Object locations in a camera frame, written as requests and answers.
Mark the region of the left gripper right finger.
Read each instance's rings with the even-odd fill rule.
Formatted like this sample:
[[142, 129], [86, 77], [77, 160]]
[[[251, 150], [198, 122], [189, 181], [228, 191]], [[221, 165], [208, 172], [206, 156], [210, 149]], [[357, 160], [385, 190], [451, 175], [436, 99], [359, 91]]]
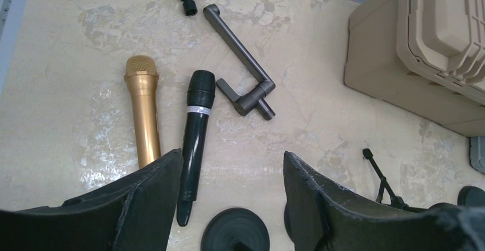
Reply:
[[296, 250], [483, 250], [484, 207], [398, 209], [369, 200], [285, 152], [284, 223]]

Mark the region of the gold microphone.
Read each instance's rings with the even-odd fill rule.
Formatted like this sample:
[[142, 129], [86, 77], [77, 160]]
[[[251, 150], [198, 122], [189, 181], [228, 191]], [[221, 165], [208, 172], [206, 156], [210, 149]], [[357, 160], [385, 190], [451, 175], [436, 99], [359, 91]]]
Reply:
[[146, 55], [130, 57], [124, 80], [132, 102], [138, 167], [142, 169], [161, 157], [156, 105], [159, 75], [154, 60]]

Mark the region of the black tripod shock-mount stand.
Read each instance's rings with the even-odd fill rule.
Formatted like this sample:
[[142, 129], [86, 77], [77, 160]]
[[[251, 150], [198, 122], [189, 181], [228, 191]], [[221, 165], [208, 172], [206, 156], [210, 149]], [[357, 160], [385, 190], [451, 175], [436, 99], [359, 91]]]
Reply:
[[372, 165], [374, 171], [376, 172], [377, 176], [379, 177], [380, 180], [380, 185], [379, 185], [379, 190], [378, 194], [376, 197], [376, 202], [382, 204], [383, 196], [384, 196], [384, 191], [387, 191], [390, 197], [390, 204], [386, 204], [386, 206], [400, 209], [400, 210], [405, 210], [408, 212], [414, 212], [414, 213], [420, 213], [425, 211], [426, 209], [424, 208], [416, 208], [416, 207], [411, 207], [408, 204], [404, 202], [401, 196], [397, 196], [392, 188], [390, 187], [386, 176], [382, 173], [380, 168], [378, 167], [377, 163], [375, 162], [373, 158], [373, 154], [369, 148], [363, 149], [363, 157], [365, 160], [368, 160], [370, 164]]

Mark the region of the black clip mic stand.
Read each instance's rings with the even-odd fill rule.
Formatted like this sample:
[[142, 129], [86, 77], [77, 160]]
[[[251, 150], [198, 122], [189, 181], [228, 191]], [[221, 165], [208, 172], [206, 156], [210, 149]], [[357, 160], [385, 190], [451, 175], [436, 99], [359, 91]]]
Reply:
[[211, 219], [202, 235], [201, 250], [269, 250], [268, 229], [245, 208], [229, 208]]

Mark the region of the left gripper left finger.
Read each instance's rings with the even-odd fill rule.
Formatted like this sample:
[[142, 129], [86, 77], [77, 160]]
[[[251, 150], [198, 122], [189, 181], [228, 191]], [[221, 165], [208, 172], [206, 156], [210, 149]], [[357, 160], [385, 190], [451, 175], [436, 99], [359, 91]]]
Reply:
[[174, 149], [144, 168], [59, 207], [1, 211], [2, 250], [165, 250], [183, 157]]

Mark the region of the black microphone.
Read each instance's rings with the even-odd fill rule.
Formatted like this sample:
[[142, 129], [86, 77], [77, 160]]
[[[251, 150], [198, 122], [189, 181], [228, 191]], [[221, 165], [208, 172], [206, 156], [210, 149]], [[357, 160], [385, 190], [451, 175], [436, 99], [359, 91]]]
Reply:
[[186, 99], [186, 123], [182, 143], [184, 159], [176, 220], [187, 226], [192, 206], [197, 199], [208, 119], [214, 104], [216, 81], [213, 73], [196, 70], [190, 79]]

